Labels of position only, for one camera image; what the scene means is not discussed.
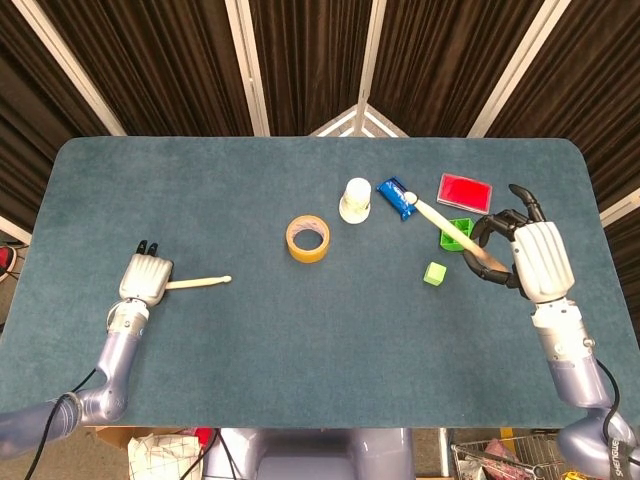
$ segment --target tabletop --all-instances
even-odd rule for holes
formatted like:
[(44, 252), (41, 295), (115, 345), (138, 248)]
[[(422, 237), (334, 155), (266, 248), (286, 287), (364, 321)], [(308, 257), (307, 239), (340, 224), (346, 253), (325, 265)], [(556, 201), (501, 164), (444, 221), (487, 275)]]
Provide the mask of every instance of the tabletop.
[[(539, 199), (565, 240), (598, 357), (621, 413), (640, 423), (640, 354), (584, 159), (560, 139), (96, 137), (56, 159), (4, 334), (0, 411), (53, 398), (93, 368), (105, 319), (141, 239), (173, 280), (151, 310), (119, 423), (234, 427), (560, 427), (583, 415), (557, 398), (517, 291), (482, 282), (439, 231), (377, 192), (371, 214), (338, 214), (347, 181), (398, 176), (436, 204), (444, 172), (493, 186), (491, 211)], [(284, 232), (323, 218), (328, 255), (301, 264)], [(505, 239), (489, 250), (511, 264)], [(434, 287), (429, 262), (447, 266)]]

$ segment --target green block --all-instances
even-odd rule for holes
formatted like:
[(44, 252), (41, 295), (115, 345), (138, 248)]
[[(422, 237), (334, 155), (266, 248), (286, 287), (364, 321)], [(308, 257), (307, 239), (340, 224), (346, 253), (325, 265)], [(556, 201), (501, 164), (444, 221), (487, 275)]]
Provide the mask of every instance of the green block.
[[(470, 218), (454, 218), (449, 221), (467, 237), (471, 235), (471, 230), (473, 230), (473, 220)], [(464, 250), (462, 245), (443, 231), (440, 232), (440, 246), (449, 252), (461, 252)]]
[(427, 271), (424, 273), (424, 281), (437, 287), (444, 280), (446, 273), (447, 267), (436, 262), (431, 262), (427, 267)]

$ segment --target tape roll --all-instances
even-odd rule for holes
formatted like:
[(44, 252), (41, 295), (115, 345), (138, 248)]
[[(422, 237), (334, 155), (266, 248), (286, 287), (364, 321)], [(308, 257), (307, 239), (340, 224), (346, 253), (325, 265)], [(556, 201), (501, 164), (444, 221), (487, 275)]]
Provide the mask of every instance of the tape roll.
[[(294, 237), (303, 230), (313, 230), (322, 237), (322, 243), (313, 250), (304, 250), (298, 247), (293, 241)], [(287, 247), (293, 258), (302, 263), (315, 263), (322, 260), (329, 251), (329, 242), (331, 241), (331, 233), (329, 225), (320, 217), (314, 215), (301, 215), (294, 218), (285, 233)]]

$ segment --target wire basket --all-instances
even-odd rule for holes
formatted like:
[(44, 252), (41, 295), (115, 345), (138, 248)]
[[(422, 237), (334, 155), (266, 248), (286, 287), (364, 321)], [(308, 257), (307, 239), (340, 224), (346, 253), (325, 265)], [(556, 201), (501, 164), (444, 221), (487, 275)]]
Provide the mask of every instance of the wire basket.
[[(486, 453), (485, 449), (489, 445), (489, 441), (451, 445), (458, 478), (460, 478), (459, 462), (467, 460), (469, 457), (479, 461), (484, 467), (499, 471), (504, 477), (510, 479), (524, 476), (529, 479), (560, 480), (563, 478), (563, 474), (569, 470), (556, 447), (555, 435), (527, 435), (506, 438), (501, 441), (516, 454), (519, 461)], [(513, 468), (516, 468), (519, 474), (524, 475), (514, 475)]]

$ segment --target blue snack wrapper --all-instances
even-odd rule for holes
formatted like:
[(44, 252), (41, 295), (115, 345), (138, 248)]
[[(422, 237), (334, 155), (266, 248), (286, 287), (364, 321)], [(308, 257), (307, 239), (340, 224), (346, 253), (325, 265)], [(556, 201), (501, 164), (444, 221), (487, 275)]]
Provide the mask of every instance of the blue snack wrapper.
[(402, 185), (402, 182), (398, 180), (398, 177), (391, 177), (389, 180), (382, 182), (376, 187), (376, 190), (393, 205), (393, 208), (398, 211), (403, 221), (416, 211), (416, 207), (410, 205), (404, 198), (404, 192), (406, 192), (407, 189)]

